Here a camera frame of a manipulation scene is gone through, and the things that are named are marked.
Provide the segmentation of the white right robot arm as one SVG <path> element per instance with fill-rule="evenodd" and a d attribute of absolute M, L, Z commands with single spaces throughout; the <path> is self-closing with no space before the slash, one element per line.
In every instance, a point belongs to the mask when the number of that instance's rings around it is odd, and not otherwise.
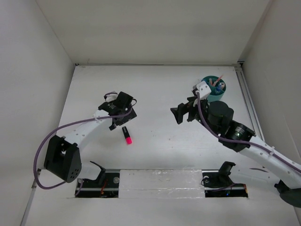
<path fill-rule="evenodd" d="M 225 190 L 235 184 L 263 187 L 278 195 L 287 204 L 301 206 L 301 166 L 288 159 L 256 136 L 255 132 L 233 120 L 234 111 L 222 101 L 209 103 L 206 99 L 189 97 L 188 102 L 171 108 L 178 124 L 188 114 L 187 121 L 198 121 L 226 148 L 246 156 L 263 168 L 244 169 L 226 161 L 203 185 L 214 191 Z"/>

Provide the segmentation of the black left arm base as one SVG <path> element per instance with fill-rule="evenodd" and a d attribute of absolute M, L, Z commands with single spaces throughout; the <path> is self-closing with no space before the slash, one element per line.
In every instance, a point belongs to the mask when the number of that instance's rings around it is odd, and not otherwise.
<path fill-rule="evenodd" d="M 78 178 L 76 198 L 118 198 L 119 197 L 119 169 L 105 169 L 90 161 L 83 164 Z"/>

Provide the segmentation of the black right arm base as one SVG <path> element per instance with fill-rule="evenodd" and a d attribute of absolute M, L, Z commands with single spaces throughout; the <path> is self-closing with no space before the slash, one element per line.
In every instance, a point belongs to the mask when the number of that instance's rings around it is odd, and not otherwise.
<path fill-rule="evenodd" d="M 235 163 L 225 161 L 219 169 L 202 170 L 200 184 L 204 187 L 206 198 L 248 198 L 245 184 L 234 183 L 230 174 Z"/>

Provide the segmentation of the clear bottle blue cap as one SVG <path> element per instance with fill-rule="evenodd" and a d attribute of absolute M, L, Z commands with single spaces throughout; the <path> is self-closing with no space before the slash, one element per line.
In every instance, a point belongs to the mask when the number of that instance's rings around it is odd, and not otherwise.
<path fill-rule="evenodd" d="M 225 83 L 220 82 L 215 89 L 215 94 L 220 94 L 223 91 L 224 87 L 225 87 Z"/>

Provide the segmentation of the pink highlighter black body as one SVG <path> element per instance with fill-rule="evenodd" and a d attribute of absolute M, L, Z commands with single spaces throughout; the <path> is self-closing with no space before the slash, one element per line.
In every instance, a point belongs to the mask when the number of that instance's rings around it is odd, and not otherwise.
<path fill-rule="evenodd" d="M 129 134 L 129 131 L 128 131 L 127 127 L 125 127 L 125 126 L 122 127 L 122 132 L 123 132 L 123 135 L 125 137 L 125 141 L 126 141 L 127 145 L 132 144 L 132 139 L 131 139 L 131 136 Z"/>

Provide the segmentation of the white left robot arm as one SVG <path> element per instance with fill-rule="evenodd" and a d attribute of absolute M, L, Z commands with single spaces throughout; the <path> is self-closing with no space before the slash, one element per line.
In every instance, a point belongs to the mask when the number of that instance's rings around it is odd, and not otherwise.
<path fill-rule="evenodd" d="M 125 92 L 114 93 L 114 98 L 102 103 L 92 118 L 82 120 L 70 133 L 50 138 L 44 161 L 44 168 L 65 183 L 76 179 L 101 186 L 105 181 L 105 168 L 89 161 L 83 163 L 81 153 L 94 139 L 122 126 L 137 115 L 133 109 L 136 99 Z"/>

